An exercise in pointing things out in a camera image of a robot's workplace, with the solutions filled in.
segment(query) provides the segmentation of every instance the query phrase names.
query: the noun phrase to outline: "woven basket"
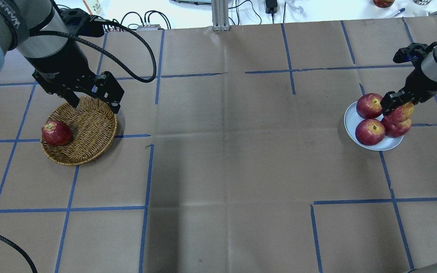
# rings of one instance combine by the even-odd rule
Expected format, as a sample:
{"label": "woven basket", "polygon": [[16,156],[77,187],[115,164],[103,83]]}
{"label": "woven basket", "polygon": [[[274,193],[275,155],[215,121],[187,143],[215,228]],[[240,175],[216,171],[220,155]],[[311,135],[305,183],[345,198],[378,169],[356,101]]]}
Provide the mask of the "woven basket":
{"label": "woven basket", "polygon": [[67,102],[50,114],[47,121],[60,121],[72,130],[72,139],[64,146],[52,146],[41,136],[43,151],[52,161],[75,166],[99,157],[111,145],[118,129],[118,118],[103,101],[81,97],[77,108]]}

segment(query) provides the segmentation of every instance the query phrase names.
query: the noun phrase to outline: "white bowl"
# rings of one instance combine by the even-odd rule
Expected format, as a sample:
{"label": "white bowl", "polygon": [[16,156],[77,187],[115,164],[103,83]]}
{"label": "white bowl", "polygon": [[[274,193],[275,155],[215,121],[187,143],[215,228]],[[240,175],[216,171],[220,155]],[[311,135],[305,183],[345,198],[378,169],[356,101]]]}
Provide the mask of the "white bowl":
{"label": "white bowl", "polygon": [[[381,121],[383,117],[384,116],[381,114],[379,117],[377,117],[377,119]],[[399,145],[399,143],[401,143],[402,139],[404,138],[403,135],[398,138],[391,138],[386,136],[385,138],[383,138],[381,142],[377,143],[376,145],[372,145],[372,146],[363,145],[357,140],[357,137],[355,136],[355,129],[357,129],[357,125],[363,120],[364,119],[357,114],[357,102],[354,102],[347,108],[347,111],[345,112],[345,118],[344,118],[345,129],[347,130],[348,136],[355,143],[364,147],[365,149],[372,150],[372,151],[387,151]]]}

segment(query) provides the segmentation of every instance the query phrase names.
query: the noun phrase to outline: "pen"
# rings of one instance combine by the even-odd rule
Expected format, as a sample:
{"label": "pen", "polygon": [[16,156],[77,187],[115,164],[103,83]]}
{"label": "pen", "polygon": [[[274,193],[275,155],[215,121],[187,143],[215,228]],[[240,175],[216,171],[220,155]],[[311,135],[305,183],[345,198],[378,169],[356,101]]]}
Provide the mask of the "pen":
{"label": "pen", "polygon": [[405,10],[406,10],[405,8],[399,9],[398,11],[396,11],[396,12],[394,12],[393,14],[387,16],[386,18],[394,18],[394,17],[396,17],[397,15],[403,13]]}

